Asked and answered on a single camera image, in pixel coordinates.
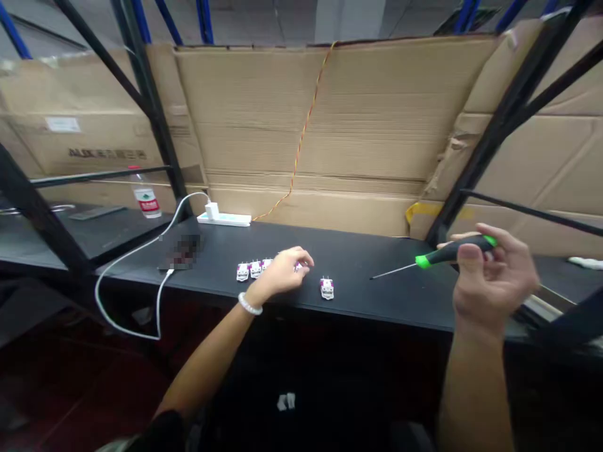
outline white wall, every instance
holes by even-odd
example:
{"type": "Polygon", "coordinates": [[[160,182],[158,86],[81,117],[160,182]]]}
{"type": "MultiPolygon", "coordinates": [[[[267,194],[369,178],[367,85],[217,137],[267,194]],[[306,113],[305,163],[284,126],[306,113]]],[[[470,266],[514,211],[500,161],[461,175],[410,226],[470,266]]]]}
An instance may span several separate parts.
{"type": "MultiPolygon", "coordinates": [[[[72,0],[88,25],[107,47],[122,39],[109,0],[72,0]]],[[[166,0],[186,45],[199,45],[195,0],[166,0]]],[[[459,7],[461,0],[210,0],[217,45],[304,46],[333,39],[428,36],[459,7]]],[[[519,18],[540,15],[546,0],[531,0],[519,18]]],[[[3,0],[9,13],[86,45],[52,0],[3,0]]],[[[501,12],[481,31],[492,31],[511,0],[483,0],[481,6],[501,12]]],[[[171,42],[155,0],[143,0],[153,41],[171,42]]],[[[39,31],[17,25],[34,57],[78,51],[74,46],[39,31]]],[[[17,54],[0,31],[0,58],[17,54]]]]}

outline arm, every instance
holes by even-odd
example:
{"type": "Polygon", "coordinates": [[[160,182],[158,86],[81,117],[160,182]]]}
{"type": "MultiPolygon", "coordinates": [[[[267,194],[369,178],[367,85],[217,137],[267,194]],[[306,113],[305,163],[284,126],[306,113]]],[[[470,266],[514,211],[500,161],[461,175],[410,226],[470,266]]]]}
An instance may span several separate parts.
{"type": "MultiPolygon", "coordinates": [[[[313,265],[314,261],[301,247],[281,251],[250,285],[245,299],[251,306],[260,308],[272,295],[299,287],[310,271],[308,266],[313,265]],[[304,266],[295,272],[297,262],[304,266]]],[[[194,417],[219,388],[253,318],[239,303],[231,309],[182,367],[163,396],[155,417],[169,410],[178,411],[185,422],[194,417]]]]}
{"type": "Polygon", "coordinates": [[[476,245],[459,248],[456,328],[438,436],[442,451],[508,452],[513,432],[503,368],[504,324],[539,282],[527,245],[502,229],[478,224],[477,230],[496,238],[499,247],[487,262],[476,245]]]}

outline yellow tape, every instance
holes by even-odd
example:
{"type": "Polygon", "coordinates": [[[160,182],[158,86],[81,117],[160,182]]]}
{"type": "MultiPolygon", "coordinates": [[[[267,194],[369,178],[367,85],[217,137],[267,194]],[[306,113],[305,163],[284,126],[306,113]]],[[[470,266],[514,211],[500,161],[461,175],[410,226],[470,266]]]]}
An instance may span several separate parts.
{"type": "MultiPolygon", "coordinates": [[[[410,224],[413,220],[414,215],[428,215],[430,217],[437,217],[438,213],[442,209],[442,204],[426,204],[426,203],[414,203],[411,207],[406,209],[406,221],[410,224]]],[[[475,211],[471,207],[463,207],[460,210],[457,218],[459,220],[473,220],[475,211]]]]}

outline power strip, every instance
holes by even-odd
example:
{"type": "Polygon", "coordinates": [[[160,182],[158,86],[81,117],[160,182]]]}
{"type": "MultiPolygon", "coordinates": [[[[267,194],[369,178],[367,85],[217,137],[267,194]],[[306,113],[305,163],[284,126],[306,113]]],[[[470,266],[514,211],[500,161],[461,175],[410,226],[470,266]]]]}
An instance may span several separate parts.
{"type": "Polygon", "coordinates": [[[207,216],[207,212],[197,217],[199,223],[216,224],[223,226],[249,226],[251,224],[251,215],[237,215],[236,213],[218,213],[214,219],[207,216]]]}

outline screwdriver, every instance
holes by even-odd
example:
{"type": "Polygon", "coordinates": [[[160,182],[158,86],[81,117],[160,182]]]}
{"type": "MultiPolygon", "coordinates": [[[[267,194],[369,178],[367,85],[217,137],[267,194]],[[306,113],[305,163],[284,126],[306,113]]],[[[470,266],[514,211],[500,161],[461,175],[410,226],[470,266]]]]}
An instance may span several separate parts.
{"type": "Polygon", "coordinates": [[[442,247],[436,251],[433,251],[429,254],[423,254],[422,256],[415,257],[415,263],[407,265],[406,267],[402,267],[399,269],[392,270],[387,273],[382,273],[377,276],[370,277],[369,279],[377,279],[381,276],[385,276],[388,274],[392,274],[395,272],[399,272],[405,270],[410,267],[418,266],[422,269],[426,269],[431,267],[432,265],[439,264],[440,262],[448,262],[454,261],[457,258],[457,252],[459,251],[459,247],[464,244],[474,244],[479,246],[480,250],[483,252],[490,251],[498,245],[498,242],[494,237],[490,235],[471,235],[462,240],[458,240],[456,242],[450,242],[445,247],[442,247]]]}

